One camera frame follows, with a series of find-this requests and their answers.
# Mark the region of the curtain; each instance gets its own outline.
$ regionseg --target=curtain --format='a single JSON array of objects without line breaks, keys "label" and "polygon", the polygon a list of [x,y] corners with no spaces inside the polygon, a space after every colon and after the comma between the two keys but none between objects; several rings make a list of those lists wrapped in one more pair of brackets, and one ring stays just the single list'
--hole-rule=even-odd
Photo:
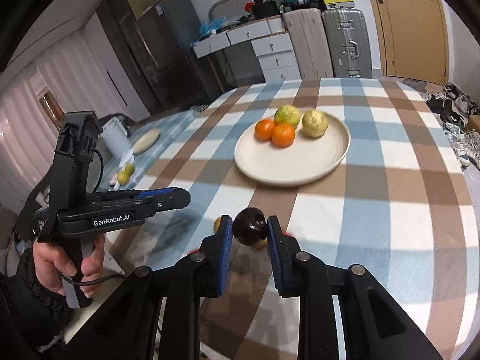
[{"label": "curtain", "polygon": [[24,69],[0,94],[0,203],[18,214],[53,161],[58,132]]},{"label": "curtain", "polygon": [[94,110],[98,118],[128,114],[121,97],[105,81],[80,31],[52,45],[34,64],[64,112]]}]

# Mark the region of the blue gripper pad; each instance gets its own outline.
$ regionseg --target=blue gripper pad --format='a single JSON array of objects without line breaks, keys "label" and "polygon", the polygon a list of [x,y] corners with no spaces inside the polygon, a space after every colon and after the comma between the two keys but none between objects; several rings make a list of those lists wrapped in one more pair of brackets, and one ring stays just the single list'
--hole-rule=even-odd
[{"label": "blue gripper pad", "polygon": [[278,291],[278,294],[282,296],[284,283],[283,283],[283,267],[282,261],[280,260],[280,253],[277,246],[277,238],[275,235],[275,227],[280,227],[277,217],[270,216],[267,219],[267,230],[268,230],[268,254],[270,255],[270,263],[272,264],[273,279],[275,281],[275,288]]},{"label": "blue gripper pad", "polygon": [[225,234],[222,239],[220,257],[218,259],[217,272],[217,291],[221,296],[227,286],[227,275],[229,274],[230,252],[232,250],[233,221],[230,216],[224,215],[218,225],[218,235],[222,235],[225,228]]},{"label": "blue gripper pad", "polygon": [[155,195],[165,195],[176,190],[177,187],[170,187],[170,188],[160,188],[158,190],[150,190],[150,191],[143,191],[135,196],[136,199],[146,198],[148,196],[155,196]]}]

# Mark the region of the black jacket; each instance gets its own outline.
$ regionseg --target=black jacket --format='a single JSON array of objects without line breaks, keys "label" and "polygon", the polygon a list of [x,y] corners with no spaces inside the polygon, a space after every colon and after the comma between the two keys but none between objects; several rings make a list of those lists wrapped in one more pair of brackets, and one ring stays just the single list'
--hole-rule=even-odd
[{"label": "black jacket", "polygon": [[53,359],[61,349],[48,345],[71,317],[66,297],[51,292],[37,280],[32,250],[23,253],[15,276],[0,275],[0,358],[9,360]]}]

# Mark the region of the black refrigerator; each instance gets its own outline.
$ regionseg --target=black refrigerator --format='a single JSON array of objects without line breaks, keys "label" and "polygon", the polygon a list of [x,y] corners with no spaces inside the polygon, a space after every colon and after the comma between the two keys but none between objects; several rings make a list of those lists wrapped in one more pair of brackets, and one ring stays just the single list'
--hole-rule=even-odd
[{"label": "black refrigerator", "polygon": [[208,61],[197,59],[190,46],[200,28],[190,0],[159,1],[138,20],[127,0],[103,0],[97,14],[152,115],[210,104],[221,94]]}]

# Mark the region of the plaid tablecloth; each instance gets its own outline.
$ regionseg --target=plaid tablecloth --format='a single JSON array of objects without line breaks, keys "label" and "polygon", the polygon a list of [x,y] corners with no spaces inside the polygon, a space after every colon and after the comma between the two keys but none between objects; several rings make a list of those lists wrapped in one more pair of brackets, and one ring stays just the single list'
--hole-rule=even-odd
[{"label": "plaid tablecloth", "polygon": [[[318,107],[348,125],[350,150],[324,179],[275,188],[236,168],[240,135],[283,104]],[[193,121],[140,184],[185,188],[191,203],[123,232],[113,249],[124,267],[170,266],[212,234],[217,217],[256,206],[325,263],[366,266],[444,359],[470,332],[479,289],[474,211],[440,126],[405,85],[322,79],[236,89]],[[231,359],[296,359],[298,315],[299,300],[274,288],[267,251],[235,241],[225,295],[201,306],[201,340]]]},{"label": "plaid tablecloth", "polygon": [[[126,185],[121,186],[120,189],[127,190],[135,188],[147,170],[152,167],[155,161],[157,161],[159,156],[173,142],[173,140],[178,137],[178,135],[184,131],[192,121],[195,120],[197,115],[198,112],[191,110],[179,112],[178,114],[166,116],[162,119],[147,123],[136,130],[136,132],[130,137],[130,142],[132,142],[132,144],[137,142],[138,138],[152,130],[152,128],[160,129],[160,137],[150,148],[135,156],[135,173],[131,176],[130,181]],[[110,179],[115,173],[118,172],[119,164],[120,160],[113,157],[105,165],[103,172],[104,176],[99,187],[100,191],[108,191]]]}]

